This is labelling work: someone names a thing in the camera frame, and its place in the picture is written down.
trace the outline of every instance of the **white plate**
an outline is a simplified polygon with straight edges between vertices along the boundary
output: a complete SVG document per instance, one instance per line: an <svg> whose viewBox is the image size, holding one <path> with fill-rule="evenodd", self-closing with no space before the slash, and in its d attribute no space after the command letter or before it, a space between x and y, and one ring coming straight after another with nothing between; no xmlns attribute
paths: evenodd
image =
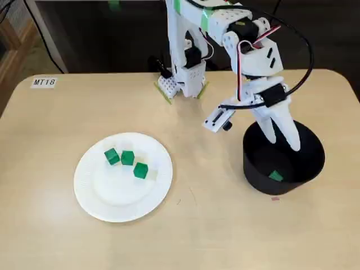
<svg viewBox="0 0 360 270"><path fill-rule="evenodd" d="M111 166L104 152L115 148L119 156L131 150L148 165L145 179L133 175L134 166ZM108 222L126 222L153 211L165 198L173 178L169 153L157 140L140 133L119 133L95 143L80 159L74 175L74 192L91 216Z"/></svg>

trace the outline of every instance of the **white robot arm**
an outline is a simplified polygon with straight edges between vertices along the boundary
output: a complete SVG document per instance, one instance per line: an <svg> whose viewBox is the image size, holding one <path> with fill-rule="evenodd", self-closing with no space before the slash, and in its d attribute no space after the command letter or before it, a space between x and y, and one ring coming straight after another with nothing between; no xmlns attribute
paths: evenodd
<svg viewBox="0 0 360 270"><path fill-rule="evenodd" d="M193 2L202 6L227 5L223 0ZM266 106L252 109L265 136L270 142L276 142L273 120L291 148L299 151L299 133L289 112L291 100L285 95L289 89L283 77L271 77L283 70L277 44L267 38L279 27L271 28L265 18L252 21L253 15L248 10L204 10L186 0L166 0L166 6L172 76L159 78L160 89L169 98L178 91L183 91L185 97L198 96L205 83L204 58L208 44L202 32L207 32L226 49L232 70L238 76L238 86L235 96L223 101L205 120L204 126L213 132L221 128L228 130L236 107L265 102ZM187 32L193 44L185 38ZM241 74L255 79L242 84Z"/></svg>

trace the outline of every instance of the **black container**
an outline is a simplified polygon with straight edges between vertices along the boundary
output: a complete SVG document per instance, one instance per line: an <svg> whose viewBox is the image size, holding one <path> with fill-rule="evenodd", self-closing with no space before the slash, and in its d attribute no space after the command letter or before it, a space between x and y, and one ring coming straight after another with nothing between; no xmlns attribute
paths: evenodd
<svg viewBox="0 0 360 270"><path fill-rule="evenodd" d="M279 128L273 123L276 143L270 143L258 123L244 135L244 173L257 190L269 194L285 194L314 179L325 163L324 148L318 137L306 126L295 121L301 149L291 149Z"/></svg>

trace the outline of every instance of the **beige table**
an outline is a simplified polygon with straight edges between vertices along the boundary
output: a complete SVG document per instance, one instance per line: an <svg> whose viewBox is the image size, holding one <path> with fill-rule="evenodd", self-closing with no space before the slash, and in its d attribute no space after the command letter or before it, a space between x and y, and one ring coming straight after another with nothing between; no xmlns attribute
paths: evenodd
<svg viewBox="0 0 360 270"><path fill-rule="evenodd" d="M284 76L292 84L303 73ZM280 201L244 178L249 111L227 133L201 126L233 94L232 73L207 73L200 100L171 106L154 74L57 76L55 89L21 82L0 119L0 269L360 269L360 105L341 75L316 70L292 96L292 115L327 156L315 180ZM148 216L101 222L78 205L74 170L95 142L129 131L165 145L173 184Z"/></svg>

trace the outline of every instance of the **label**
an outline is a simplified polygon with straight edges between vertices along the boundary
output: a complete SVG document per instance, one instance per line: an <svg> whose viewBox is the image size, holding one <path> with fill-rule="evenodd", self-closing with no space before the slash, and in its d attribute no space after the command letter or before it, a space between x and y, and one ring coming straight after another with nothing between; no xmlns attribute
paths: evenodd
<svg viewBox="0 0 360 270"><path fill-rule="evenodd" d="M57 78L43 77L34 78L31 88L54 88Z"/></svg>
<svg viewBox="0 0 360 270"><path fill-rule="evenodd" d="M181 14L181 4L180 0L174 0L175 11L180 15Z"/></svg>
<svg viewBox="0 0 360 270"><path fill-rule="evenodd" d="M214 13L212 10L203 10L201 17L201 30L207 32L209 29L209 17Z"/></svg>

